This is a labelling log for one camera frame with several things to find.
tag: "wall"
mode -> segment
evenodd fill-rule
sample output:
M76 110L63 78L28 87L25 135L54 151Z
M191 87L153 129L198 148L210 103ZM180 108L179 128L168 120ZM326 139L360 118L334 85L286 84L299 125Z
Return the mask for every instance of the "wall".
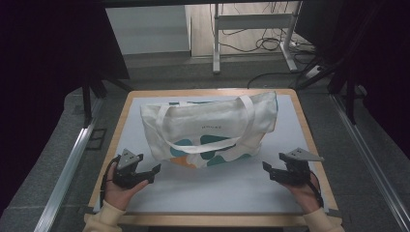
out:
M185 6L106 9L125 54L190 51Z

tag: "cable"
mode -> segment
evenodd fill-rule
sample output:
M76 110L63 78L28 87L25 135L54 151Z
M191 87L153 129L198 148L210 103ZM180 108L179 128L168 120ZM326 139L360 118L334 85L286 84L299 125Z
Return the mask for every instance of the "cable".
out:
M292 52L295 52L295 53L300 52L300 53L304 53L304 54L316 54L315 50L301 50L298 47L295 47L295 46L292 46L292 45L289 46L289 50L292 51Z
M277 7L277 2L275 2L275 5L274 4L272 4L272 7L271 7L271 14L274 14L275 13L275 8Z
M265 10L271 5L271 2L268 3L268 5L263 9L262 14L265 12Z
M282 28L280 28L280 42L281 42L281 39L282 39L282 36L281 36L281 33L283 32L283 29Z
M311 188L311 190L314 192L314 195L316 196L316 200L319 203L320 207L324 207L324 202L323 202L323 198L321 195L321 188L320 188L320 182L319 182L319 178L317 178L316 174L314 174L314 172L310 171L311 174L313 174L314 178L316 178L317 180L317 187L311 182L309 181L307 183L307 185Z
M224 4L222 3L222 9L221 9L221 12L220 12L221 15L223 15L223 5L224 5ZM223 35L225 35L225 36L232 36L232 35L235 35L235 34L237 34L237 33L240 33L240 32L246 31L246 30L248 30L248 29L242 29L242 30L239 30L239 31L236 31L236 32L232 32L232 33L225 33L225 31L222 30L222 33L223 33Z
M211 4L209 5L209 14L210 14L210 19L211 19L211 30L212 30L212 34L215 36L215 33L216 33L216 32L214 31L214 27L213 27ZM239 32L241 32L241 31L245 31L245 30L247 30L247 29L243 29L243 30L234 32L234 33L232 33L232 35L233 35L233 34L236 34L236 33L239 33ZM219 43L219 44L220 44L220 45L223 45L223 46L228 46L228 47L230 47L230 48L232 48L232 49L235 49L235 50L238 50L238 51L241 51L241 52L253 52L253 51L257 50L257 49L264 49L264 50L274 51L274 50L276 50L276 49L279 47L280 41L279 41L278 39L275 39L275 38L264 38L264 36L265 36L267 30L268 30L268 29L265 29L265 31L264 31L264 33L263 33L263 35L262 35L262 38L259 39L259 40L257 40L257 41L255 42L256 48L251 49L251 50L243 50L243 49L240 49L240 48L235 47L235 46L233 46L233 45L229 45L229 44L225 44L225 43ZM265 46L265 43L272 43L272 42L277 43L277 46L275 46L274 48L267 48L267 47Z
M279 10L280 10L280 7L281 7L281 3L282 3L282 2L279 2L278 13L279 13Z
M277 34L274 29L279 29L279 30L280 30L280 35ZM273 32L275 33L275 35L277 35L277 36L281 36L282 33L283 33L284 35L287 35L287 32L285 32L282 28L274 28L274 29L272 29L272 31L273 31ZM292 39L291 39L290 41L291 41L291 42L294 42L294 43L297 43L297 44L301 44L301 45L311 45L311 46L314 46L314 45L311 44L311 43L298 43L297 41L294 41L294 40L292 40Z
M260 78L260 77L262 77L262 76L265 76L265 75L277 75L277 74L298 74L298 76L296 77L296 79L295 80L293 80L289 85L288 85L288 88L290 88L290 89L294 89L296 86L297 86L297 83L298 83L298 81L299 81L299 78L303 75L303 73L306 71L306 70L308 70L310 67L314 67L314 66L316 66L321 60L318 60L318 61L316 61L316 63L314 63L313 64L313 62L316 60L316 56L305 66L305 68L302 70L302 71L299 71L299 72L267 72L267 73L263 73L263 74L260 74L260 75L257 75L256 77L254 77L254 78L252 78L249 82L248 82L248 84L247 84L247 88L249 89L249 86L250 86L250 84L254 81L254 80L256 80L256 79L258 79L258 78Z
M284 13L286 13L287 10L287 5L289 4L289 2L286 2L286 6L284 7Z
M303 53L299 53L299 54L295 54L295 55L293 55L293 59L296 61L296 62L298 62L299 64L302 64L302 65L307 65L309 62L302 62L301 60L299 60L298 58L297 58L297 56L298 55L304 55Z
M106 167L106 170L102 176L102 184L100 186L100 208L103 207L103 200L105 199L105 188L106 188L106 183L112 180L106 180L106 178L108 177L108 171L109 168L111 168L112 163L114 162L118 162L120 160L121 156L117 156L116 158L112 159L108 166Z

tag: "white board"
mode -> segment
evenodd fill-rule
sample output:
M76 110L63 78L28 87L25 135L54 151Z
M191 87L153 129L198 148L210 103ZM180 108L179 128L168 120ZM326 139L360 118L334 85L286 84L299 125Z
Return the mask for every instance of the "white board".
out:
M126 120L116 154L127 148L144 154L137 172L151 170L159 162L151 156L145 139L139 106L158 102L206 102L232 100L236 97L135 98ZM262 168L267 161L274 168L286 169L278 153L296 148L308 151L299 119L288 95L278 95L278 118L275 130L265 135L259 155L201 169L192 169L167 160L155 183L132 199L127 211L170 214L292 214L301 213L293 195L269 179ZM328 207L325 200L325 211Z

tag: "wooden board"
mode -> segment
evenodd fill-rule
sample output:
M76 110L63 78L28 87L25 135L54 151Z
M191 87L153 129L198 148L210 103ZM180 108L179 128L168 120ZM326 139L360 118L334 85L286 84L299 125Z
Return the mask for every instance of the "wooden board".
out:
M116 149L119 143L121 133L123 131L126 119L129 114L129 109L132 104L133 98L147 98L147 97L181 97L181 96L240 96L240 95L255 95L266 91L272 91L267 89L262 90L247 90L247 89L221 89L221 90L170 90L170 91L135 91L131 92L125 103L123 112L121 114L119 123L117 125L116 131L112 138L111 144L109 146L105 162L102 166L102 172L99 180L96 183L94 193L90 199L89 206L94 207L98 195L101 177L105 170L105 167L109 164L111 159L116 153ZM288 89L277 89L275 90L278 95L289 95L291 96L292 102L294 104L295 111L297 113L298 119L300 121L305 140L307 142L308 149L317 154L316 148L314 146L313 139L311 137L308 124L306 122L303 110L297 99L296 93L293 90ZM330 189L328 180L323 170L321 163L315 164L316 171L321 183L321 188L325 194L327 204L329 208L337 210L337 204L333 197L332 191ZM336 223L341 223L340 218L333 218ZM197 226L295 226L304 224L303 218L300 215L297 216L284 216L284 215L249 215L249 216L233 216L233 215L192 215L192 214L133 214L125 215L121 218L120 223L131 223L138 225L197 225Z

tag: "gray carpet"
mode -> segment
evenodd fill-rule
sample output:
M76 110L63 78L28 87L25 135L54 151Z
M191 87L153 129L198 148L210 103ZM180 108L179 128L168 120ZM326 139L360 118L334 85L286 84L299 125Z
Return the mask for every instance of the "gray carpet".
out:
M281 56L225 58L218 75L212 73L209 59L181 60L183 62L168 59L158 63L155 59L139 61L130 58L126 61L132 79L124 82L136 90L245 88L259 74L287 72ZM266 75L253 81L251 88L287 88L296 77L296 74ZM351 232L400 231L327 94L328 81L328 78L323 79L299 91L298 95L318 152L325 158L323 164L343 218L343 226ZM102 117L95 126L98 133L105 132L104 140L102 144L99 140L89 142L89 149L83 154L51 231L81 231L84 226L83 215L127 96L117 86L109 82L104 84L108 94L102 106ZM81 129L81 105L80 90L67 96L60 123L0 219L0 231L34 230ZM355 110L358 127L366 142L403 202L409 206L410 161L378 127L361 100L356 100ZM122 227L126 232L148 230L147 227ZM301 227L286 228L284 231L305 230ZM179 229L166 228L166 231Z

